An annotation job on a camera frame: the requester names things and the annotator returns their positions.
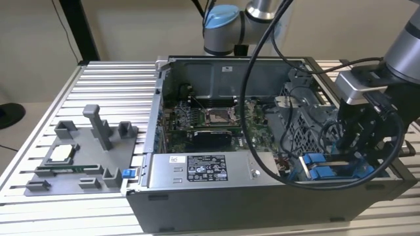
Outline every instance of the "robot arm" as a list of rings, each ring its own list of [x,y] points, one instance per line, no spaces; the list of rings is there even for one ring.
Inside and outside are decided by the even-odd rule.
[[[233,5],[214,6],[205,17],[204,51],[225,56],[234,45],[256,44],[274,17],[280,0],[252,0],[244,11]]]
[[[338,121],[345,130],[336,147],[344,153],[362,154],[368,161],[382,159],[396,145],[384,139],[396,137],[420,117],[420,7],[384,60],[340,72],[336,85],[341,92]],[[390,113],[402,127],[396,127]]]

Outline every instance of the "blue connector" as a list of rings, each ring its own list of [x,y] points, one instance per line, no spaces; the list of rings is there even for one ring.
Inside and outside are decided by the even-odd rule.
[[[122,170],[122,178],[136,178],[136,170],[133,169]]]

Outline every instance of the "warning label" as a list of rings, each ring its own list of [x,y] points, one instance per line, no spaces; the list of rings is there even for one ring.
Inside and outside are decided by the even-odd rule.
[[[189,182],[228,180],[224,155],[188,156],[186,170]]]

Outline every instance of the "metal rail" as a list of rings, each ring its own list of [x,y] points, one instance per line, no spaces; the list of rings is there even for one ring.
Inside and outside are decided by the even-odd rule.
[[[317,61],[322,69],[337,60]],[[334,80],[337,72],[328,73]],[[154,86],[153,62],[90,62],[78,67],[0,177],[0,235],[141,235],[142,230],[120,193],[25,197],[24,185],[41,163],[54,139],[53,126],[72,120],[88,126],[85,104],[98,104],[109,124],[128,120],[138,126],[132,166],[140,166],[142,142]],[[405,135],[420,150],[420,129],[412,124]],[[401,158],[420,179],[420,156]],[[194,236],[378,236],[420,235],[420,184],[392,202],[378,202],[345,223],[289,226],[209,233]]]

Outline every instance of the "cable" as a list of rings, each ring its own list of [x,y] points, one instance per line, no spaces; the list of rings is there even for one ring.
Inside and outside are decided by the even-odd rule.
[[[282,142],[284,142],[284,138],[285,138],[285,136],[286,136],[286,133],[288,133],[288,131],[289,131],[290,124],[292,124],[292,118],[293,118],[293,104],[292,104],[290,96],[292,96],[293,90],[297,89],[297,88],[305,88],[305,89],[308,89],[308,87],[305,87],[305,86],[296,86],[296,87],[293,87],[293,88],[290,89],[290,91],[288,92],[288,94],[286,94],[286,96],[285,96],[285,102],[286,102],[286,100],[289,99],[289,115],[288,115],[288,122],[286,122],[286,125],[285,125],[285,130],[284,130],[284,132],[282,132],[282,134],[281,134],[281,137],[280,137],[280,148],[281,148],[281,150],[282,150],[290,157],[293,157],[294,159],[297,159],[297,156],[293,154],[292,150],[286,150],[286,149],[284,148]]]
[[[202,18],[202,36],[204,36],[204,29],[205,29],[205,24],[208,22],[209,13],[210,13],[212,8],[214,7],[214,4],[216,4],[216,0],[208,0],[205,3],[205,9],[204,9],[205,17]]]
[[[301,67],[293,65],[293,63],[286,59],[286,57],[281,54],[280,50],[278,50],[278,47],[277,47],[277,43],[276,43],[276,38],[274,38],[274,31],[272,31],[270,33],[270,43],[273,45],[273,48],[274,48],[274,51],[278,55],[278,57],[281,58],[281,60],[292,67],[294,68],[296,70],[301,71],[301,72],[305,72],[310,75],[320,75],[320,74],[325,74],[328,72],[332,72],[334,70],[338,70],[349,65],[353,65],[353,64],[358,64],[358,63],[362,63],[362,62],[368,62],[368,61],[381,61],[382,58],[362,58],[362,59],[358,59],[358,60],[354,60],[354,61],[350,61],[348,63],[344,63],[342,65],[338,65],[336,67],[332,67],[326,70],[321,70],[321,71],[309,71],[306,69],[302,69]]]
[[[57,17],[58,17],[58,21],[60,21],[61,27],[62,27],[64,32],[65,32],[65,37],[66,37],[68,46],[70,46],[70,50],[72,50],[72,53],[73,53],[74,58],[76,58],[76,63],[78,63],[78,58],[77,58],[76,53],[74,53],[74,49],[73,49],[73,46],[72,46],[72,43],[70,43],[70,38],[69,38],[69,36],[68,36],[68,32],[66,32],[66,29],[65,29],[64,24],[62,24],[62,21],[61,21],[61,17],[60,17],[58,11],[57,11],[57,7],[54,6],[53,0],[50,0],[50,2],[52,2],[52,6],[53,6],[54,13],[57,14]]]
[[[13,149],[13,148],[6,147],[6,146],[2,146],[2,145],[0,145],[0,148],[5,148],[5,149],[9,149],[9,150],[12,150],[12,151],[14,151],[14,152],[18,152],[18,150],[17,150],[17,149]]]
[[[322,149],[324,153],[328,153],[326,152],[326,148],[325,148],[325,140],[324,140],[324,145],[321,145],[321,139],[322,139],[322,136],[324,134],[328,132],[328,129],[334,125],[334,124],[338,124],[338,122],[336,121],[330,121],[330,122],[326,122],[322,127],[321,127],[321,130],[320,130],[320,135],[317,136],[317,145],[318,147]]]
[[[262,34],[262,37],[254,47],[253,53],[250,55],[249,58],[249,62],[248,62],[248,66],[245,68],[245,73],[244,73],[244,78],[242,78],[242,84],[241,84],[241,90],[240,90],[240,100],[238,100],[238,106],[240,106],[240,118],[241,118],[241,128],[242,128],[242,132],[244,132],[244,137],[246,142],[250,144],[252,140],[249,137],[249,133],[248,133],[248,128],[246,128],[246,122],[245,122],[245,92],[246,92],[246,84],[248,84],[248,80],[249,80],[249,75],[250,75],[250,71],[252,71],[252,67],[257,58],[257,54],[261,51],[264,42],[266,41],[266,38],[281,18],[281,16],[284,15],[284,12],[286,11],[290,3],[293,0],[284,0],[278,9],[277,9],[277,13],[274,15],[274,18],[272,20],[272,22],[268,25],[268,28]],[[402,145],[402,141],[404,141],[404,124],[401,121],[401,118],[398,117],[398,115],[396,114],[396,112],[390,112],[388,113],[388,117],[394,120],[394,126],[396,126],[396,130],[397,130],[397,134],[396,134],[396,139],[393,141],[393,149],[388,155],[388,157],[384,159],[384,162],[380,164],[380,166],[361,179],[352,181],[344,185],[338,185],[338,186],[320,186],[320,183],[317,183],[316,186],[310,186],[310,184],[301,184],[301,183],[296,183],[293,181],[289,181],[286,179],[284,179],[282,177],[280,177],[278,175],[276,175],[265,166],[261,158],[257,155],[257,152],[253,148],[252,145],[249,145],[249,151],[252,153],[252,156],[254,158],[254,161],[257,162],[258,166],[261,167],[261,169],[264,170],[264,172],[273,178],[276,179],[278,182],[288,184],[293,187],[298,187],[298,188],[304,188],[308,190],[342,190],[342,189],[348,189],[350,187],[356,187],[360,184],[364,184],[365,182],[370,181],[384,170],[385,168],[390,165],[393,159],[397,157],[398,152],[400,152],[400,147]]]
[[[196,6],[196,9],[197,9],[197,11],[198,11],[198,14],[200,14],[201,18],[204,18],[204,11],[202,11],[202,7],[201,7],[201,5],[200,5],[198,0],[190,0],[190,1],[192,1],[192,3],[193,3],[194,6]]]

